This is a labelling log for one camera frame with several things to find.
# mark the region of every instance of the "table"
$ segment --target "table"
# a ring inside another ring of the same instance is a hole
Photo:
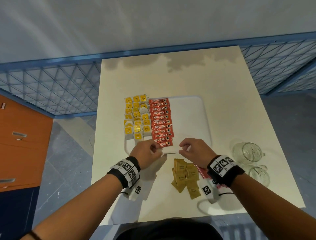
[[[91,183],[127,156],[123,99],[143,93],[151,98],[201,96],[214,151],[231,156],[235,143],[258,144],[266,153],[259,164],[268,167],[269,188],[305,207],[238,46],[102,60]],[[191,200],[186,189],[178,193],[171,185],[174,158],[182,157],[167,155],[165,162],[157,163],[156,178],[147,178],[152,185],[147,200],[130,202],[119,196],[101,225],[246,212],[233,194],[211,205],[204,195]]]

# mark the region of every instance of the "gray floor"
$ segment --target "gray floor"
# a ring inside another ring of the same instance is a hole
[[[316,218],[316,95],[263,99],[306,208]],[[96,116],[83,117],[95,130]],[[90,185],[92,157],[54,122],[33,226]],[[248,214],[204,217],[225,239],[266,239]],[[111,226],[100,226],[91,239],[111,239]]]

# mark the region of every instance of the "wristband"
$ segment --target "wristband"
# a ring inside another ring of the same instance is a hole
[[[218,155],[207,165],[207,174],[215,184],[225,184],[230,187],[237,175],[245,171],[226,155]]]
[[[121,182],[123,188],[128,187],[131,189],[140,179],[139,171],[140,166],[137,159],[130,156],[110,167],[110,171],[107,172],[107,174],[116,176]]]

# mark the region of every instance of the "glass mug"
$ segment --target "glass mug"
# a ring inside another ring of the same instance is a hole
[[[263,186],[269,186],[270,176],[267,173],[268,168],[265,165],[253,166],[253,165],[239,165],[246,174],[252,177],[254,180],[261,183]]]
[[[241,142],[233,146],[232,155],[235,161],[242,164],[252,164],[258,162],[262,156],[261,148],[252,142]]]

